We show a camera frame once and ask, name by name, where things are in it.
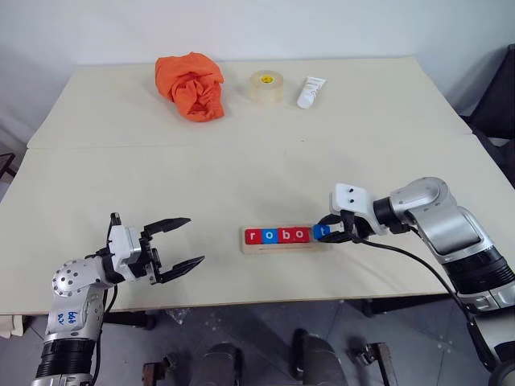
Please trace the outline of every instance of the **table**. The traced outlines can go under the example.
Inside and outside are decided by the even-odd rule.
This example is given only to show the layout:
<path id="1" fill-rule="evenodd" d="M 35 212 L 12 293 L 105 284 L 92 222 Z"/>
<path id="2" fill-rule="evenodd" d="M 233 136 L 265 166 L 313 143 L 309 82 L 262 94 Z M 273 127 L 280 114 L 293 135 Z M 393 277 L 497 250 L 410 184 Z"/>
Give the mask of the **table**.
<path id="1" fill-rule="evenodd" d="M 403 138 L 471 133 L 414 58 L 228 62 L 226 117 L 190 122 L 162 98 L 154 65 L 79 68 L 30 149 L 185 146 L 255 141 L 348 140 L 356 136 Z M 263 106 L 248 95 L 250 76 L 262 69 L 284 75 L 284 100 Z M 328 79 L 308 110 L 296 106 L 306 76 Z"/>
<path id="2" fill-rule="evenodd" d="M 2 263 L 11 274 L 0 284 L 1 311 L 45 312 L 53 271 L 102 246 L 112 211 L 136 229 L 190 216 L 190 224 L 155 238 L 163 265 L 206 255 L 197 269 L 166 285 L 120 285 L 119 310 L 442 293 L 420 265 L 364 245 L 315 254 L 241 253 L 242 226 L 312 224 L 328 213 L 328 193 L 339 181 L 381 198 L 420 176 L 438 175 L 513 265 L 515 192 L 504 175 L 473 136 L 424 142 L 30 150 L 0 205 L 2 255 L 11 257 Z M 380 242 L 417 253 L 443 272 L 413 234 Z"/>
<path id="3" fill-rule="evenodd" d="M 337 182 L 377 198 L 424 175 L 445 179 L 511 265 L 515 192 L 411 58 L 223 63 L 227 116 L 179 117 L 153 85 L 153 66 L 80 68 L 31 139 L 0 203 L 0 314 L 46 313 L 50 277 L 105 242 L 109 213 L 125 225 L 188 216 L 157 236 L 164 267 L 206 255 L 166 285 L 120 285 L 116 310 L 281 300 L 441 294 L 406 257 L 364 245 L 316 254 L 243 255 L 241 227 L 313 224 Z M 285 100 L 245 95 L 261 68 L 285 75 Z M 305 75 L 328 78 L 312 109 L 295 107 Z M 417 253 L 404 234 L 380 242 Z"/>

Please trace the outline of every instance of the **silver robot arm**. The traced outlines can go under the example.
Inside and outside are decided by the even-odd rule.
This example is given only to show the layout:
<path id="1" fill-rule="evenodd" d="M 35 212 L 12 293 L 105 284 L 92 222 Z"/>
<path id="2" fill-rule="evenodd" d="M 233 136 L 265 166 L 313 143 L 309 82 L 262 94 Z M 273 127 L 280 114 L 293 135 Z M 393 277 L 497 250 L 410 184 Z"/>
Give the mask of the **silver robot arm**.
<path id="1" fill-rule="evenodd" d="M 418 230 L 445 269 L 469 313 L 468 329 L 484 366 L 492 371 L 515 357 L 515 275 L 486 231 L 448 185 L 425 177 L 374 199 L 365 189 L 338 183 L 331 215 L 322 224 L 339 224 L 320 241 L 345 242 Z"/>
<path id="2" fill-rule="evenodd" d="M 165 283 L 195 268 L 204 257 L 177 264 L 161 273 L 161 262 L 150 241 L 157 232 L 176 229 L 189 219 L 161 220 L 133 228 L 111 215 L 106 246 L 94 255 L 64 263 L 51 281 L 53 303 L 48 315 L 41 363 L 32 386 L 93 386 L 89 374 L 93 350 L 103 323 L 106 291 L 122 281 L 145 277 Z"/>

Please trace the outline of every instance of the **orange towel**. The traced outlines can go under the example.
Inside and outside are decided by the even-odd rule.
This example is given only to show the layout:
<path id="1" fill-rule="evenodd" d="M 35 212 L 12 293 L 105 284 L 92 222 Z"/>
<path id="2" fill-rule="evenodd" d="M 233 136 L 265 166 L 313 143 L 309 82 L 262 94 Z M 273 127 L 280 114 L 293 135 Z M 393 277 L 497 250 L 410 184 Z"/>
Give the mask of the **orange towel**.
<path id="1" fill-rule="evenodd" d="M 159 93 L 177 105 L 180 115 L 192 121 L 206 122 L 224 116 L 220 83 L 224 83 L 224 77 L 215 62 L 196 52 L 155 62 Z"/>

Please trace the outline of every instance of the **tape roll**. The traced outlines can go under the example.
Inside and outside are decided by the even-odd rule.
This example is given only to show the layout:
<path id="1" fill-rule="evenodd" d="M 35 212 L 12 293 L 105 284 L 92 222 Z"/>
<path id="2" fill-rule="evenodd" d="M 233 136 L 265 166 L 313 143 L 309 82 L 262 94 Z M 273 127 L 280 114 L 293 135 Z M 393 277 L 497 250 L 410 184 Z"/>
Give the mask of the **tape roll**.
<path id="1" fill-rule="evenodd" d="M 263 70 L 250 77 L 250 99 L 257 103 L 282 101 L 282 75 L 276 71 Z"/>

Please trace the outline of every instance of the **floor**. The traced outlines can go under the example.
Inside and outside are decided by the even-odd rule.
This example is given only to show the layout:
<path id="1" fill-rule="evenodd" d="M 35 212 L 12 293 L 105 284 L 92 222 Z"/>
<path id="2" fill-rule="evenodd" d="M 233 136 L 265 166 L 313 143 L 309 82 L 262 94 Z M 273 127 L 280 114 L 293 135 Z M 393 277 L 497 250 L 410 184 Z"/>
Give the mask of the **floor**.
<path id="1" fill-rule="evenodd" d="M 142 385 L 142 365 L 171 351 L 181 358 L 175 383 L 186 386 L 192 363 L 194 367 L 207 349 L 226 341 L 245 353 L 246 384 L 297 384 L 288 374 L 288 352 L 298 327 L 328 340 L 351 385 L 383 384 L 376 363 L 363 368 L 349 359 L 348 348 L 356 341 L 388 344 L 400 386 L 488 384 L 464 317 L 447 300 L 373 318 L 366 318 L 358 303 L 343 301 L 200 307 L 187 310 L 182 325 L 164 312 L 156 315 L 152 331 L 104 325 L 97 386 Z M 46 319 L 38 317 L 23 337 L 0 339 L 0 384 L 30 384 L 45 326 Z"/>

